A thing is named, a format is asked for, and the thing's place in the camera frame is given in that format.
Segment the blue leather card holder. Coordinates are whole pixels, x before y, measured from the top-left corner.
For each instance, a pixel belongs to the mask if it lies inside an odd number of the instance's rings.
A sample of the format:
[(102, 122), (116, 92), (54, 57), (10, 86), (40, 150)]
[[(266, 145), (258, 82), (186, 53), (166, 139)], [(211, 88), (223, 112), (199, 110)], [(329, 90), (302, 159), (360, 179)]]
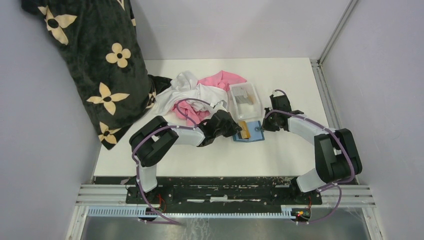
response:
[(243, 142), (243, 143), (252, 143), (252, 142), (259, 142), (264, 141), (264, 131), (261, 128), (261, 122), (260, 121), (249, 121), (246, 122), (248, 125), (248, 129), (250, 132), (250, 138), (249, 139), (240, 139), (239, 133), (232, 136), (232, 139), (234, 142)]

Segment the gold credit card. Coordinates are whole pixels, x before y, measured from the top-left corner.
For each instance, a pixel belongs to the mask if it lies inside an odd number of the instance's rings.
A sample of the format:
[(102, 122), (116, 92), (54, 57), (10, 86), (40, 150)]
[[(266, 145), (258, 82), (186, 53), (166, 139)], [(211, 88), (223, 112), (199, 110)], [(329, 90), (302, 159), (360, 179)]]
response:
[(240, 139), (249, 139), (251, 137), (248, 125), (245, 121), (238, 122), (238, 125), (241, 127), (241, 131), (239, 132)]

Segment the stack of credit cards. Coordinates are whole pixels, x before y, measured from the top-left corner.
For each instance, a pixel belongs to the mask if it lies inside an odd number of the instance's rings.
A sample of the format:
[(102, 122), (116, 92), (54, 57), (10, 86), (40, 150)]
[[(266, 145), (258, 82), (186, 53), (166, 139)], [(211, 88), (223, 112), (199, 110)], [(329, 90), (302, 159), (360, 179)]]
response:
[(253, 105), (255, 103), (254, 98), (250, 94), (242, 94), (242, 95), (235, 95), (235, 102), (237, 104), (248, 104)]

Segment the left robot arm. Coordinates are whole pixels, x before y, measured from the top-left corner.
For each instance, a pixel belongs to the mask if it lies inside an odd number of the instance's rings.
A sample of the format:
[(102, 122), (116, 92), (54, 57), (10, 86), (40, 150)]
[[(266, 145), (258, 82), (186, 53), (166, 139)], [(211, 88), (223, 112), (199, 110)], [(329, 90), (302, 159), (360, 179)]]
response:
[(163, 116), (154, 117), (129, 139), (131, 157), (136, 163), (138, 197), (147, 204), (156, 200), (157, 164), (172, 146), (205, 147), (218, 137), (232, 137), (241, 131), (242, 127), (226, 110), (218, 110), (194, 126), (171, 124)]

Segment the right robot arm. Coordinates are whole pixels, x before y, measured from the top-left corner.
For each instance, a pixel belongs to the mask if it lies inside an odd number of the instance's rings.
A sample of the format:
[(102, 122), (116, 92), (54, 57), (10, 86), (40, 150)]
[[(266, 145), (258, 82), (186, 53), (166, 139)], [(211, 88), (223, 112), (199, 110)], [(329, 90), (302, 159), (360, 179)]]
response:
[(289, 199), (302, 204), (309, 192), (349, 183), (363, 170), (354, 136), (349, 129), (335, 129), (293, 110), (286, 93), (276, 89), (270, 95), (271, 107), (265, 109), (261, 128), (269, 132), (284, 130), (296, 134), (314, 147), (314, 168), (295, 177)]

